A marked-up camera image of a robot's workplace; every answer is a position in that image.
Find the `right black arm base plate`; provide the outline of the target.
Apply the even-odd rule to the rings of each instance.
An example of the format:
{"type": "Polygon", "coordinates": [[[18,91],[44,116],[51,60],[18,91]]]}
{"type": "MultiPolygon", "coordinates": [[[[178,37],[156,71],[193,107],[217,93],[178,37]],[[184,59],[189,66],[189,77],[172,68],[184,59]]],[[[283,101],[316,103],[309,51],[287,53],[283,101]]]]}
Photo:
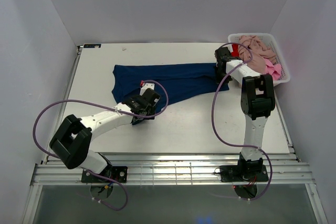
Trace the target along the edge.
{"type": "Polygon", "coordinates": [[[263,165],[261,170],[252,172],[242,172],[238,165],[223,165],[219,167],[219,174],[222,182],[268,182],[269,176],[266,166],[263,165]]]}

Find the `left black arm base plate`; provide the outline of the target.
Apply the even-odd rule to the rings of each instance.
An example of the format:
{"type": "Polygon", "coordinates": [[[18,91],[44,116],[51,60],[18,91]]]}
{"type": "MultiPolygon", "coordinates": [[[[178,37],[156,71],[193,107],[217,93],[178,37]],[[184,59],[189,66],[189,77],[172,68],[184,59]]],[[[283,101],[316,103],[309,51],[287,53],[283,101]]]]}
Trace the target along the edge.
{"type": "MultiPolygon", "coordinates": [[[[127,175],[128,175],[128,167],[127,166],[107,167],[99,175],[114,179],[120,183],[126,183],[127,175]]],[[[82,172],[81,182],[82,183],[109,183],[110,181],[97,177],[97,176],[93,176],[89,172],[84,170],[82,172]]]]}

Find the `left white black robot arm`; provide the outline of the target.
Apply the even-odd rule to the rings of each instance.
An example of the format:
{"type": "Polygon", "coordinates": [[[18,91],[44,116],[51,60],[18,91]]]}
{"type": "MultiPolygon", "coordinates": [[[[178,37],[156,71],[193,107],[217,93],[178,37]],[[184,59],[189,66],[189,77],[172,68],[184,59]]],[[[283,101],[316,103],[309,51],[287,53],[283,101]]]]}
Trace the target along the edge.
{"type": "Polygon", "coordinates": [[[71,114],[62,121],[49,147],[68,169],[89,170],[98,181],[105,182],[111,177],[112,165],[102,154],[90,149],[91,142],[119,126],[137,124],[144,120],[144,116],[154,119],[160,98],[157,92],[147,88],[118,103],[112,111],[81,118],[71,114]]]}

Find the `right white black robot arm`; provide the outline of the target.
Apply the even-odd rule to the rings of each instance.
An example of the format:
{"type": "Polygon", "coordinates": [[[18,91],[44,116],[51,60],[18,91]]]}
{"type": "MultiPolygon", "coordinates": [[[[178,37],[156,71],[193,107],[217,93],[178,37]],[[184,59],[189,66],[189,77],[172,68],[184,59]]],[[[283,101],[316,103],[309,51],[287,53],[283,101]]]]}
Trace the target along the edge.
{"type": "Polygon", "coordinates": [[[261,148],[267,119],[275,109],[272,76],[249,68],[240,58],[233,57],[225,46],[215,50],[215,58],[216,82],[221,86],[234,79],[241,84],[240,106],[245,115],[244,144],[238,163],[219,167],[221,181],[267,182],[269,177],[261,148]]]}

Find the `dark blue t shirt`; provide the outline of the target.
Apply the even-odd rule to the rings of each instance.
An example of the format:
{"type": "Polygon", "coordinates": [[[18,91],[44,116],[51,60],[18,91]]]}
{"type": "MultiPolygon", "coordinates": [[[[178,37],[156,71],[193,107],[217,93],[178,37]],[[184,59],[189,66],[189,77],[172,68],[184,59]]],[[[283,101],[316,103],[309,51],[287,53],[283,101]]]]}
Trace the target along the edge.
{"type": "Polygon", "coordinates": [[[169,97],[167,99],[163,89],[155,85],[155,91],[161,96],[155,108],[155,112],[159,113],[166,104],[171,105],[197,95],[215,92],[218,87],[215,66],[214,63],[115,65],[112,94],[116,103],[120,103],[138,95],[142,81],[154,80],[163,86],[169,97]]]}

